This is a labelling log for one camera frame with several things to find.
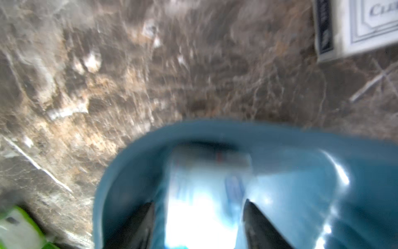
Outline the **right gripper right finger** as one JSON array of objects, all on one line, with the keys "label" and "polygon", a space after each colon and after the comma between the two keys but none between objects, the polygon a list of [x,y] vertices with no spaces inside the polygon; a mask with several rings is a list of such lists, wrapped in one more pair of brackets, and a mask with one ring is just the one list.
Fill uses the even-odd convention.
[{"label": "right gripper right finger", "polygon": [[249,199],[244,205],[243,222],[249,249],[292,249],[288,241]]}]

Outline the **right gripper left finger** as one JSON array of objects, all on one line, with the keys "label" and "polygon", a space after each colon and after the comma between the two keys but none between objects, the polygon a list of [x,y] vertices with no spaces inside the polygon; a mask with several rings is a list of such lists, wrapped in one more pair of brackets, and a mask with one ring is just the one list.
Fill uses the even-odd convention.
[{"label": "right gripper left finger", "polygon": [[154,203],[141,205],[106,242],[105,249],[150,249],[154,226]]}]

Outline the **blue tissue pack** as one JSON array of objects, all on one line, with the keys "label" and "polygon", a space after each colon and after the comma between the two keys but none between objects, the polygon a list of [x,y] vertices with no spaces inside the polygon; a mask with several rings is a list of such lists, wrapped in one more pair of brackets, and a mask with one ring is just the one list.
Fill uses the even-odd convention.
[{"label": "blue tissue pack", "polygon": [[235,248],[252,178],[251,157],[230,149],[178,146],[167,173],[165,247]]}]

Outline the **teal storage box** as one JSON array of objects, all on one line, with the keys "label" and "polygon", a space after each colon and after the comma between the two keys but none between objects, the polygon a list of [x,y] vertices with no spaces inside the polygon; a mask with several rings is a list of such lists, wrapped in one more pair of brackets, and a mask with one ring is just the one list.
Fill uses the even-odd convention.
[{"label": "teal storage box", "polygon": [[396,143],[268,123],[199,120],[149,132],[116,156],[95,193],[95,248],[104,249],[141,205],[153,202],[150,249],[167,249],[167,165],[172,151],[185,145],[247,153],[252,178],[245,200],[293,249],[398,246]]}]

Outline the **green tissue pack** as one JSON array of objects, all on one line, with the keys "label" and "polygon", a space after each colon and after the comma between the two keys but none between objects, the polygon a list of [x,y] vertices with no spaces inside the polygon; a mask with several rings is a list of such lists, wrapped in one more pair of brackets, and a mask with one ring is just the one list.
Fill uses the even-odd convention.
[{"label": "green tissue pack", "polygon": [[2,249],[58,249],[27,212],[14,206],[1,214]]}]

